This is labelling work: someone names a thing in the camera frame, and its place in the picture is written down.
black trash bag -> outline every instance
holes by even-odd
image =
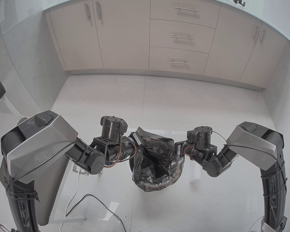
[[[174,184],[181,176],[184,155],[176,155],[174,140],[155,135],[138,127],[137,132],[145,145],[134,157],[132,180],[144,190],[162,190]]]

tile floor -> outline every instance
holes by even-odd
[[[167,77],[70,76],[52,110],[60,113],[87,143],[100,136],[99,122],[104,115],[124,118],[129,130],[141,126],[175,141],[185,140],[186,131],[199,125],[211,126],[226,138],[242,121],[274,128],[259,92]],[[223,142],[213,134],[212,143],[218,149]],[[79,191],[70,206],[86,193],[96,195],[107,205],[118,202],[115,213],[128,232],[248,232],[264,214],[259,169],[239,157],[221,176],[211,178],[202,171],[201,180],[190,183],[191,162],[186,159],[176,184],[152,193],[144,193],[135,186],[126,163],[106,169],[101,175],[81,176]],[[63,216],[76,184],[77,174],[70,172],[56,216]],[[114,216],[108,221],[100,220],[106,213],[97,200],[86,198],[72,212],[73,216],[85,216],[86,221],[65,224],[62,231],[123,231]],[[49,224],[40,230],[58,231],[58,227]],[[260,229],[260,220],[252,229]]]

beige cabinet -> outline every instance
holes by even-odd
[[[72,0],[49,14],[67,70],[103,68],[92,0]]]
[[[220,5],[214,0],[151,0],[150,18],[215,28]]]
[[[150,20],[150,46],[209,53],[214,28],[169,20]]]
[[[280,61],[287,39],[262,23],[251,58],[240,82],[267,88]]]
[[[204,75],[239,81],[258,39],[261,24],[254,16],[221,4]]]
[[[94,0],[104,68],[148,69],[150,0]]]
[[[149,69],[202,75],[208,56],[203,52],[150,47]]]

white countertop edge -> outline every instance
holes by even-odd
[[[54,7],[54,6],[57,6],[59,4],[62,4],[64,2],[68,2],[68,1],[71,1],[71,0],[59,0],[57,2],[52,2],[52,3],[47,3],[46,7],[43,9],[43,10],[47,10],[51,7]],[[267,19],[265,19],[264,17],[260,17],[258,15],[255,15],[249,11],[246,11],[242,6],[238,6],[238,4],[235,4],[235,3],[231,3],[231,2],[226,2],[225,0],[215,0],[215,1],[218,1],[218,2],[221,2],[221,3],[224,3],[224,4],[227,4],[229,6],[232,6],[232,7],[235,7],[239,10],[242,10],[258,19],[260,19],[261,21],[263,21],[264,23],[267,23],[269,26],[273,27],[276,31],[278,31],[279,33],[281,33],[284,37],[286,37],[288,40],[290,40],[290,38],[288,36],[286,36],[281,30],[279,30],[279,28],[277,28],[275,25],[273,25],[271,22],[269,22]]]

white sticker residue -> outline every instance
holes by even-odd
[[[180,155],[180,147],[181,147],[181,145],[177,146],[177,155]]]
[[[118,205],[119,205],[119,203],[117,203],[117,202],[111,202],[111,204],[109,206],[109,210],[111,210],[114,213],[116,211],[116,209],[118,208]],[[100,220],[108,221],[110,219],[110,217],[113,214],[109,210],[107,211],[105,218],[100,219]]]
[[[136,133],[133,133],[134,138],[136,139],[138,145],[141,145],[141,141],[139,140],[138,136],[136,135]]]

